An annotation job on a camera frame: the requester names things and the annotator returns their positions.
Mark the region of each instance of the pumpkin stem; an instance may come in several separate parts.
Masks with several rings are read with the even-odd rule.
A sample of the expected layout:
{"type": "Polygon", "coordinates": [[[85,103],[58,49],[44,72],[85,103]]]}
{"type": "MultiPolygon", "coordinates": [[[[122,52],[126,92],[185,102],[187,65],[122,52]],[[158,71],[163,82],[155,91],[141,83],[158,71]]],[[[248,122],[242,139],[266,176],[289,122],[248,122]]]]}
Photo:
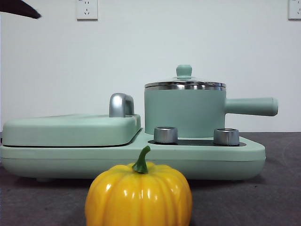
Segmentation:
{"type": "Polygon", "coordinates": [[[149,146],[146,146],[140,152],[139,158],[137,162],[132,166],[132,169],[138,173],[148,173],[146,162],[145,162],[145,155],[151,150],[149,146]]]}

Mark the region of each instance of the appliance base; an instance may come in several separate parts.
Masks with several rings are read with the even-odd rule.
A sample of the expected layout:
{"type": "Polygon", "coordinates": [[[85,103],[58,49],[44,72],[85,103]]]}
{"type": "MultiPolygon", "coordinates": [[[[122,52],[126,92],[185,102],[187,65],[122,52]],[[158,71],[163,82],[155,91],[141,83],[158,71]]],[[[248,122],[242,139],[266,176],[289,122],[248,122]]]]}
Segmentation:
{"type": "Polygon", "coordinates": [[[146,160],[169,165],[187,179],[243,180],[260,173],[265,147],[240,137],[244,146],[158,145],[140,130],[133,140],[108,147],[1,146],[1,163],[12,174],[47,181],[52,178],[95,178],[117,164],[136,162],[146,145],[146,160]]]}

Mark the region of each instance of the lid knob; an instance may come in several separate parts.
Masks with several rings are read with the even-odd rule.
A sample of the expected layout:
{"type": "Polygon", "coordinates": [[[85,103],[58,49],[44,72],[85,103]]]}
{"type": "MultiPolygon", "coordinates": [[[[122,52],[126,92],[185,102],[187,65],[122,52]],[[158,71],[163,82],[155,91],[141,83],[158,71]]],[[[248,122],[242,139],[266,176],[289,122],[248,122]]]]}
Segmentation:
{"type": "Polygon", "coordinates": [[[190,79],[192,73],[192,67],[190,65],[177,66],[177,79],[190,79]]]}

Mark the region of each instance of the silver knob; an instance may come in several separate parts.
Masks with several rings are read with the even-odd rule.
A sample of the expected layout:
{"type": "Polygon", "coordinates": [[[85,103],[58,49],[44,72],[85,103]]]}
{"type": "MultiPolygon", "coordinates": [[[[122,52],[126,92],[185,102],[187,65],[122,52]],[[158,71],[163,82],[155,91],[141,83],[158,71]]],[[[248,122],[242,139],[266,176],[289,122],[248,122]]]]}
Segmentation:
{"type": "Polygon", "coordinates": [[[213,139],[217,145],[239,145],[239,131],[238,129],[215,129],[213,139]]]}
{"type": "Polygon", "coordinates": [[[154,141],[169,144],[178,142],[178,129],[175,127],[156,127],[154,130],[154,141]]]}

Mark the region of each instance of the white wall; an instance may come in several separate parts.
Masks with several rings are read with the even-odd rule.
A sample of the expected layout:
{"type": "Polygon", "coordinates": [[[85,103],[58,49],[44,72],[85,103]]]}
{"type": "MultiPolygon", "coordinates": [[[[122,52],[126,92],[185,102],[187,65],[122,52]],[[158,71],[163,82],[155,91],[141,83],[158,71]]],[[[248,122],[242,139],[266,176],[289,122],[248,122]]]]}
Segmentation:
{"type": "Polygon", "coordinates": [[[1,13],[1,126],[106,114],[114,92],[143,118],[144,84],[191,64],[228,98],[278,98],[276,117],[227,115],[227,127],[301,131],[301,21],[287,20],[287,0],[101,0],[98,22],[77,22],[76,0],[26,2],[41,19],[1,13]]]}

